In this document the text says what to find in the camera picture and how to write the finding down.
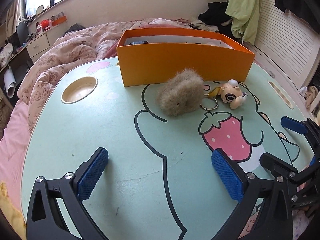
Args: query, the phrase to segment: floral blanket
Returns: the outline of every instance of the floral blanket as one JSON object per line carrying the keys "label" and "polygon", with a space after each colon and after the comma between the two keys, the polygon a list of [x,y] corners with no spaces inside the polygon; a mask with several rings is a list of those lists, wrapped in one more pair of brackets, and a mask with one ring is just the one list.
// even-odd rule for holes
{"label": "floral blanket", "polygon": [[190,28],[182,19],[149,19],[102,24],[57,39],[30,68],[18,89],[18,97],[28,105],[29,134],[53,89],[66,73],[81,64],[116,56],[117,42],[125,30],[149,24]]}

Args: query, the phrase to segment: figurine eye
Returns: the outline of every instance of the figurine eye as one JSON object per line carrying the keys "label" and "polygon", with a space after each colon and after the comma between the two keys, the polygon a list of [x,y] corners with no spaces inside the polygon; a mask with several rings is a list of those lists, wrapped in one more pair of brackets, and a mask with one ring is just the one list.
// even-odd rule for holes
{"label": "figurine eye", "polygon": [[236,96],[234,94],[226,94],[226,100],[228,100],[229,102],[232,102],[235,99]]}

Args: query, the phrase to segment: cartoon dinosaur print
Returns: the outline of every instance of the cartoon dinosaur print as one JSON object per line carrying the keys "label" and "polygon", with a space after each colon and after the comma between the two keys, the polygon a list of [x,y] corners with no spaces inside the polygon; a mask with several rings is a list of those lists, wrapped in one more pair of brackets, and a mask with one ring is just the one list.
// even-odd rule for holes
{"label": "cartoon dinosaur print", "polygon": [[[164,188],[181,229],[179,240],[212,239],[237,205],[212,167],[212,150],[222,148],[244,171],[266,179],[271,177],[259,165],[262,153],[288,163],[298,158],[299,147],[273,129],[267,115],[259,112],[259,99],[240,85],[248,93],[243,106],[231,110],[220,101],[212,112],[199,108],[175,118],[165,116],[155,103],[161,85],[147,85],[142,92],[145,109],[135,115],[134,123],[143,143],[163,159]],[[206,82],[204,93],[216,86]]]}

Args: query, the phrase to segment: gray fur ball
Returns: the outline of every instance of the gray fur ball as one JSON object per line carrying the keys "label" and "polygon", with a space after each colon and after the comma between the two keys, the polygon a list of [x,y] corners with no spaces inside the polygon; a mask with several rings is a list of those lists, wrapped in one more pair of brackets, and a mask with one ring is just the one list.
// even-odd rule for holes
{"label": "gray fur ball", "polygon": [[177,116],[199,109],[203,96],[203,79],[193,70],[185,69],[163,85],[156,102],[165,114]]}

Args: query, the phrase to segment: bed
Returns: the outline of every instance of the bed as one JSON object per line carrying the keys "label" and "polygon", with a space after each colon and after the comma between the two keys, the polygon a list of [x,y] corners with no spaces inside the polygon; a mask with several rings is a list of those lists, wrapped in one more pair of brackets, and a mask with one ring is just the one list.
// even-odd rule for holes
{"label": "bed", "polygon": [[[59,80],[73,68],[95,60],[116,56],[121,34],[130,28],[183,27],[188,21],[147,19],[134,22],[108,23],[68,33],[58,39],[30,69],[18,90],[15,106],[4,137],[0,142],[0,180],[7,184],[8,195],[15,208],[21,210],[21,178],[26,149],[44,104]],[[249,233],[257,215],[253,215],[242,236]],[[295,214],[294,238],[308,225],[303,212]]]}

